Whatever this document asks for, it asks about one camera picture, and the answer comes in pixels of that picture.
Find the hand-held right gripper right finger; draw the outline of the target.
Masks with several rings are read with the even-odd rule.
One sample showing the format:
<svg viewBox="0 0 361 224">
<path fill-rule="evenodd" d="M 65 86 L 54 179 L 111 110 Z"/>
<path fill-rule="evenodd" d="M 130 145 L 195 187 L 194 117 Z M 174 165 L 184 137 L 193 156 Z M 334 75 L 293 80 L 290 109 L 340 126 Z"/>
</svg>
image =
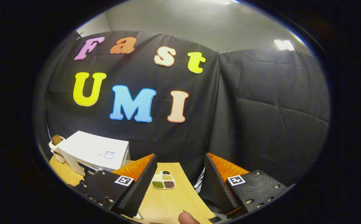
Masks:
<svg viewBox="0 0 361 224">
<path fill-rule="evenodd" d="M 275 166 L 258 157 L 247 157 L 237 165 L 206 153 L 204 185 L 214 195 L 216 205 L 227 218 L 248 216 L 269 206 L 295 187 L 285 183 Z"/>
</svg>

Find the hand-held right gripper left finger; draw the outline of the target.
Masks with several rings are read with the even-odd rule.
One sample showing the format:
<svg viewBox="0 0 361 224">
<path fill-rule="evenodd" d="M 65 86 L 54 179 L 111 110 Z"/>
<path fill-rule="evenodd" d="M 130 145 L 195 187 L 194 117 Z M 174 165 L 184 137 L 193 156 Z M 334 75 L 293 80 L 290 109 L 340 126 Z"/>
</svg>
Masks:
<svg viewBox="0 0 361 224">
<path fill-rule="evenodd" d="M 137 215 L 157 169 L 157 157 L 150 154 L 115 171 L 87 174 L 73 189 L 97 205 L 128 217 Z"/>
</svg>

